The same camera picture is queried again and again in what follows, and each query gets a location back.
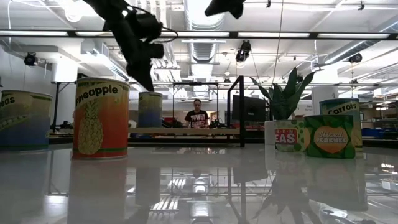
white plant pot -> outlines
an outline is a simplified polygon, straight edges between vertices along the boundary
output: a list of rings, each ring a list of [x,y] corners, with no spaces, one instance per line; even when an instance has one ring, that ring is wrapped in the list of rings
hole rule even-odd
[[[266,145],[275,146],[275,121],[264,123],[264,141]]]

artificial plant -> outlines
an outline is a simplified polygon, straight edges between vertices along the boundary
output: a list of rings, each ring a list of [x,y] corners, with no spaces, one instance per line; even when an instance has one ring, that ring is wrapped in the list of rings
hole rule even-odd
[[[299,82],[297,69],[293,68],[284,90],[279,84],[273,83],[273,88],[270,87],[267,91],[255,79],[251,78],[251,80],[260,88],[261,93],[268,98],[269,107],[274,118],[276,120],[284,120],[288,119],[296,110],[301,94],[305,87],[311,83],[314,74],[315,72],[308,74],[302,82]]]

pineapple illustration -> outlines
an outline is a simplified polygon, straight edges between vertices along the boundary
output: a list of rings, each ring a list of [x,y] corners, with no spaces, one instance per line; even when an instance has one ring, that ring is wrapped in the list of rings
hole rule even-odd
[[[100,119],[98,100],[86,103],[85,117],[80,121],[78,148],[79,152],[92,155],[101,149],[104,139],[103,127]]]

white pillar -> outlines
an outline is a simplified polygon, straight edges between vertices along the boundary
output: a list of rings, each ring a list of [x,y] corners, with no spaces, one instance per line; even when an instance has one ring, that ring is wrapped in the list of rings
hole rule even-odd
[[[74,82],[77,79],[77,63],[65,60],[53,65],[53,82]],[[53,84],[53,106],[55,108],[55,94],[57,84]],[[62,83],[58,96],[58,110],[56,124],[64,121],[73,122],[73,112],[75,111],[76,85],[74,83]]]
[[[326,68],[322,71],[317,71],[314,75],[312,83],[338,83],[337,68]],[[312,88],[312,108],[313,114],[320,114],[319,102],[338,98],[337,86],[316,86]]]

ceiling light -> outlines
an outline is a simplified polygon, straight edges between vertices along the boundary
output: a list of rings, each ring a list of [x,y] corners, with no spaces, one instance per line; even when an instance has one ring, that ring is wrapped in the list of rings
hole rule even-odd
[[[67,37],[68,33],[65,31],[21,31],[21,30],[2,30],[0,36],[49,36],[49,37]]]
[[[278,32],[238,32],[238,37],[296,37],[307,38],[310,33],[278,33]]]
[[[192,32],[192,31],[188,31],[188,32],[177,32],[177,33],[178,33],[179,37],[229,37],[229,32],[201,32],[201,31]]]
[[[225,44],[225,40],[181,40],[183,44]]]
[[[390,34],[318,34],[319,38],[367,38],[367,39],[380,39],[380,38],[387,38]]]
[[[97,31],[79,31],[76,32],[77,36],[80,37],[113,37],[112,32],[97,32]]]

